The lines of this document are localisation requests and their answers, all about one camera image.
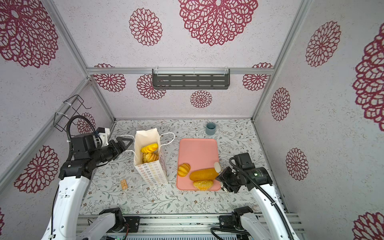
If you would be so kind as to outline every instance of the table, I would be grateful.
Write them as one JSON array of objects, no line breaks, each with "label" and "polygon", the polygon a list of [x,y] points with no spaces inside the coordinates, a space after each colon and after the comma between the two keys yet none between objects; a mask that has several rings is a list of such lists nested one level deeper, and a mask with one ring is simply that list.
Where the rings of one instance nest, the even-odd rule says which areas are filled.
[{"label": "table", "polygon": [[[205,133],[207,122],[217,125],[215,135]],[[80,215],[98,214],[113,207],[120,207],[123,214],[229,213],[234,208],[247,205],[255,213],[261,212],[245,187],[235,194],[222,190],[180,191],[175,186],[179,142],[183,138],[216,139],[223,169],[229,166],[230,157],[249,152],[256,167],[265,167],[270,172],[250,119],[122,120],[116,123],[111,139],[123,134],[135,135],[138,130],[154,127],[159,134],[173,132],[176,135],[175,140],[164,148],[169,184],[148,186],[133,166],[133,153],[124,152],[115,161],[97,169],[84,196]],[[162,142],[170,141],[172,137],[171,134],[164,135]],[[128,184],[124,191],[120,185],[122,179],[126,179]]]}]

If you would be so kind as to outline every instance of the bag handle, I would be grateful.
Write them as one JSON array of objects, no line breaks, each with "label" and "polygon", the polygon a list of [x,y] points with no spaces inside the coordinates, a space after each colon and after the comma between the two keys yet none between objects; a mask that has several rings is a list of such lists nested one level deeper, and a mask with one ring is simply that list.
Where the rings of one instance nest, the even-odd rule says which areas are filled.
[{"label": "bag handle", "polygon": [[160,147],[159,147],[159,151],[160,151],[161,146],[170,144],[170,143],[173,142],[173,140],[175,140],[175,138],[176,138],[176,136],[175,136],[175,134],[174,134],[173,132],[163,133],[162,135],[165,135],[165,134],[173,134],[173,139],[172,139],[172,141],[170,141],[169,143],[161,144]]},{"label": "bag handle", "polygon": [[138,159],[140,159],[140,158],[136,155],[135,151],[133,151],[133,150],[125,150],[125,152],[133,152],[133,154],[135,154],[135,156],[136,156]]}]

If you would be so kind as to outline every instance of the white paper bag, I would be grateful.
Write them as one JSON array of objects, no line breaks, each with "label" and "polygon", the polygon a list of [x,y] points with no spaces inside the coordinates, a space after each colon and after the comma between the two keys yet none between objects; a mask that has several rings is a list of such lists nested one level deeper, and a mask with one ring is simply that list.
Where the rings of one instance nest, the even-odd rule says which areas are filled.
[{"label": "white paper bag", "polygon": [[[136,170],[140,173],[143,179],[151,186],[166,184],[168,183],[167,179],[167,169],[164,159],[164,145],[170,144],[175,139],[175,134],[173,134],[174,138],[169,143],[161,145],[160,137],[157,128],[153,128],[147,131],[136,131],[135,135],[135,144],[134,144],[134,166]],[[150,144],[157,143],[159,148],[154,153],[159,153],[159,159],[154,162],[142,162],[143,153],[141,149]]]}]

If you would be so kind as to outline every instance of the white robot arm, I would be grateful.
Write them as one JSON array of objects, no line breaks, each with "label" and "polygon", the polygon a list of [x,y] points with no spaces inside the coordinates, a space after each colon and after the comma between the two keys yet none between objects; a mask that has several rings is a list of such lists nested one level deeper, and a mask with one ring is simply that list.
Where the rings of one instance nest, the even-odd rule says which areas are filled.
[{"label": "white robot arm", "polygon": [[[76,118],[85,120],[92,132],[72,137],[70,127]],[[81,201],[93,171],[103,163],[115,160],[127,150],[133,140],[117,137],[117,142],[114,140],[108,142],[110,134],[108,128],[96,130],[88,119],[80,115],[71,117],[67,123],[66,132],[70,152],[67,161],[60,168],[59,187],[55,195],[57,198],[42,240],[99,240],[110,229],[116,232],[123,230],[126,226],[121,210],[119,208],[107,209],[102,211],[97,220],[76,237]]]},{"label": "white robot arm", "polygon": [[258,202],[269,231],[261,225],[250,207],[234,210],[232,216],[235,227],[246,230],[254,240],[299,240],[284,214],[266,169],[255,168],[249,153],[235,155],[229,161],[234,170],[227,167],[216,179],[222,182],[222,189],[228,192],[237,193],[245,185]]}]

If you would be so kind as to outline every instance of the gray cup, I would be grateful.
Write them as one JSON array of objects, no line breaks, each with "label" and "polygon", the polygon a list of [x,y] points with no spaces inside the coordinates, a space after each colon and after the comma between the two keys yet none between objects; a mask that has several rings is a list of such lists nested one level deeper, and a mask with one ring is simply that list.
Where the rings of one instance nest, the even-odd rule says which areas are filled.
[{"label": "gray cup", "polygon": [[216,124],[214,124],[213,122],[207,123],[207,125],[205,126],[205,133],[209,136],[212,136],[215,134],[215,132],[216,132]]}]

